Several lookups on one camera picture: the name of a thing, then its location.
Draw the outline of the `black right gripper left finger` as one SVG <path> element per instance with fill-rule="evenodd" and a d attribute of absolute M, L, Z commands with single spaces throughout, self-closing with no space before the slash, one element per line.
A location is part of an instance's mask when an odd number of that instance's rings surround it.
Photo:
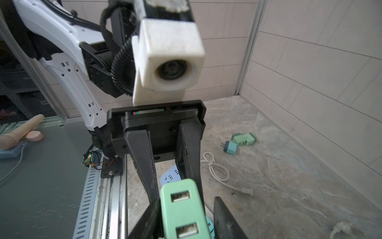
<path fill-rule="evenodd" d="M 161 201 L 157 199 L 150 203 L 128 239 L 159 239 L 163 237 L 163 220 Z"/>

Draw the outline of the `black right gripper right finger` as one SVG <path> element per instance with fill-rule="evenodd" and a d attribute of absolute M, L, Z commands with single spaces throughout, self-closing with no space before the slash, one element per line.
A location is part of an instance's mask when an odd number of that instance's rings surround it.
<path fill-rule="evenodd" d="M 216 239 L 248 238 L 220 197 L 215 197 L 213 210 Z"/>

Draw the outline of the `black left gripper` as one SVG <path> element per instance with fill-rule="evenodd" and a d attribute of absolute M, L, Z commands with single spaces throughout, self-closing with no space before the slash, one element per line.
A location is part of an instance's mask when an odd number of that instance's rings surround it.
<path fill-rule="evenodd" d="M 113 147 L 119 156 L 130 154 L 150 203 L 159 199 L 154 161 L 172 159 L 181 179 L 196 183 L 204 202 L 200 156 L 206 112 L 201 100 L 108 111 L 107 127 Z"/>

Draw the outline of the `teal charger cube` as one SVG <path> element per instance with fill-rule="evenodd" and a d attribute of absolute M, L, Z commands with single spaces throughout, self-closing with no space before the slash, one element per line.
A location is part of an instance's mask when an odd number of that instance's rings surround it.
<path fill-rule="evenodd" d="M 208 223 L 208 228 L 209 228 L 209 231 L 210 231 L 211 239 L 215 239 L 214 224 L 213 224 L 213 222 L 210 220 L 210 218 L 208 216 L 206 216 L 206 220 L 207 220 L 207 223 Z"/>
<path fill-rule="evenodd" d="M 234 142 L 226 141 L 225 143 L 222 143 L 221 146 L 223 147 L 223 152 L 235 155 L 237 152 L 237 144 Z"/>

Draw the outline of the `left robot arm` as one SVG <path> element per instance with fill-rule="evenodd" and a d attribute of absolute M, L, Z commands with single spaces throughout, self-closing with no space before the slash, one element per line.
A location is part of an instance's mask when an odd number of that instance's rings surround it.
<path fill-rule="evenodd" d="M 182 179 L 202 191 L 206 107 L 185 101 L 206 52 L 188 1 L 112 1 L 99 23 L 57 1 L 1 1 L 23 52 L 62 85 L 105 160 L 84 164 L 121 174 L 129 154 L 150 201 L 158 198 L 155 162 L 174 159 Z"/>

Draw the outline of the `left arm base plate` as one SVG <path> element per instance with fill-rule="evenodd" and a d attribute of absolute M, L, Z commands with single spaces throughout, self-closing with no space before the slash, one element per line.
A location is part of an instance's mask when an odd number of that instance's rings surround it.
<path fill-rule="evenodd" d="M 115 176 L 120 176 L 124 172 L 123 159 L 119 156 L 107 160 L 101 168 L 100 177 L 101 179 L 112 178 Z"/>

